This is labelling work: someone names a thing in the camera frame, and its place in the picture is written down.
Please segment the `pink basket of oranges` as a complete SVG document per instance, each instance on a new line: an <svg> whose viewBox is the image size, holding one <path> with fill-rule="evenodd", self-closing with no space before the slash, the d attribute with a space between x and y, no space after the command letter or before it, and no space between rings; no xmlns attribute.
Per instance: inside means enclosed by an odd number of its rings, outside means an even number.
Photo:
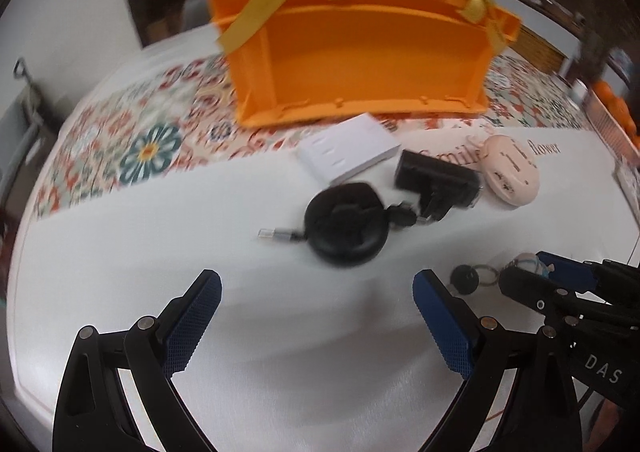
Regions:
<svg viewBox="0 0 640 452"><path fill-rule="evenodd" d="M639 127L625 100L611 86L598 80L589 89L586 115L608 148L632 167L639 166Z"/></svg>

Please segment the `black clip-on device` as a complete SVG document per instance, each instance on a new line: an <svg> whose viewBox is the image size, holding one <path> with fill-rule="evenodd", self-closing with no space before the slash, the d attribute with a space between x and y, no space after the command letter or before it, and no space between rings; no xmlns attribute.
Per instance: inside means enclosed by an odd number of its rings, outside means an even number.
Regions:
<svg viewBox="0 0 640 452"><path fill-rule="evenodd" d="M480 197L483 178L473 169L403 150L394 185L419 195L421 218L440 221L452 208L471 208Z"/></svg>

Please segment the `small white cup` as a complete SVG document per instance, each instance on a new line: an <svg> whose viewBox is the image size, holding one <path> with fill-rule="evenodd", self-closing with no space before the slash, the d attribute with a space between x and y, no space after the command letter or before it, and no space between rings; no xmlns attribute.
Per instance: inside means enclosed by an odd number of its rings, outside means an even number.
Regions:
<svg viewBox="0 0 640 452"><path fill-rule="evenodd" d="M576 106L576 108L581 108L587 96L587 85L579 78L576 78L572 83L572 86L570 87L570 92L568 93L570 102L572 102Z"/></svg>

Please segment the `white USB hub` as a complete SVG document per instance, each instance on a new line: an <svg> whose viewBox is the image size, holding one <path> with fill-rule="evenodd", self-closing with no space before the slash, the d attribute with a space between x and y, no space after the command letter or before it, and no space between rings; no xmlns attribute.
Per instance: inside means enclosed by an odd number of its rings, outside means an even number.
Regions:
<svg viewBox="0 0 640 452"><path fill-rule="evenodd" d="M323 184L336 186L395 156L399 147L399 141L366 113L306 137L296 154Z"/></svg>

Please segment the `patterned tile table runner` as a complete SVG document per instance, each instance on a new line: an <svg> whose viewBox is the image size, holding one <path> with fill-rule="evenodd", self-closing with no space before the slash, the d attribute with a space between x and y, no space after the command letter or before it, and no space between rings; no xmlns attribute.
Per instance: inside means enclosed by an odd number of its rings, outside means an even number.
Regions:
<svg viewBox="0 0 640 452"><path fill-rule="evenodd" d="M485 79L489 108L480 117L380 116L392 134L439 128L588 129L553 77L513 56L498 56ZM206 56L174 65L101 100L81 105L63 128L42 173L34 214L46 218L127 186L200 166L293 149L328 122L243 128L227 63Z"/></svg>

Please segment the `upright vacuum cleaner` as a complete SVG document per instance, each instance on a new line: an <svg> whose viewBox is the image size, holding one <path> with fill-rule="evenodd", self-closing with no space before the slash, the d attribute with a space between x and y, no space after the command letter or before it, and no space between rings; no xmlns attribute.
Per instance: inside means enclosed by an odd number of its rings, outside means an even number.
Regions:
<svg viewBox="0 0 640 452"><path fill-rule="evenodd" d="M28 119L39 126L44 124L44 120L39 112L40 106L43 105L43 94L32 75L29 74L26 62L23 58L18 58L13 69L13 77L16 80L24 82L25 87L20 94L20 100Z"/></svg>

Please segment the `pink deer round gadget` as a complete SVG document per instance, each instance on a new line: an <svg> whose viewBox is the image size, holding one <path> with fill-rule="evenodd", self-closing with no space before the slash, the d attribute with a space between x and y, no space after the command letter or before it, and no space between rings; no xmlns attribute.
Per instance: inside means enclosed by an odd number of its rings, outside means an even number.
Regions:
<svg viewBox="0 0 640 452"><path fill-rule="evenodd" d="M522 207L537 197L540 171L530 149L504 134L493 134L484 141L467 136L466 141L477 149L480 173L501 201Z"/></svg>

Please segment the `orange plastic storage crate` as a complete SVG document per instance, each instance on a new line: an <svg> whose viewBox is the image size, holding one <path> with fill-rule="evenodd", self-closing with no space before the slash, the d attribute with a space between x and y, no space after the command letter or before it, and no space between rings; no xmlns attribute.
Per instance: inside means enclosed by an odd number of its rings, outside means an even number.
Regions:
<svg viewBox="0 0 640 452"><path fill-rule="evenodd" d="M495 0L207 0L248 128L487 110L521 20Z"/></svg>

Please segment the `black retractable cable reel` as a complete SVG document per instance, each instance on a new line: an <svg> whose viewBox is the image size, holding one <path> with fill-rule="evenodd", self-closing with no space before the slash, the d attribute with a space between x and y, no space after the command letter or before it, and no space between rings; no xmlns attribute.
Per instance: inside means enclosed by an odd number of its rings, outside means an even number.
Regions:
<svg viewBox="0 0 640 452"><path fill-rule="evenodd" d="M330 186L307 205L300 230L262 229L260 238L305 242L322 260L334 266L355 267L378 256L390 229L405 229L418 222L407 203L386 206L366 182Z"/></svg>

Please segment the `black key with figure keychain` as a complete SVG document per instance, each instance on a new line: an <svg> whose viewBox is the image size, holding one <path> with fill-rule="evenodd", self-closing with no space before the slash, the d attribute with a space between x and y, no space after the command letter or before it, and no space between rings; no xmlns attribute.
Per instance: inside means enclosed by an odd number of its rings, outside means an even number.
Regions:
<svg viewBox="0 0 640 452"><path fill-rule="evenodd" d="M492 287L498 284L500 273L509 267L516 267L538 276L548 278L554 270L553 264L544 264L533 253L521 253L511 259L504 267L496 268L490 264L459 264L449 277L447 290L461 296L473 294L479 287Z"/></svg>

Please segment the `woven wicker tissue box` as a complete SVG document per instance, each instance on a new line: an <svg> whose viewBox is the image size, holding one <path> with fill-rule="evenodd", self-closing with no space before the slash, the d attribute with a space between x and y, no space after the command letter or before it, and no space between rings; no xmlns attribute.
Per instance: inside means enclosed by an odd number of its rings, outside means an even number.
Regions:
<svg viewBox="0 0 640 452"><path fill-rule="evenodd" d="M559 74L566 59L562 51L525 25L521 26L518 39L511 48L538 71L546 74Z"/></svg>

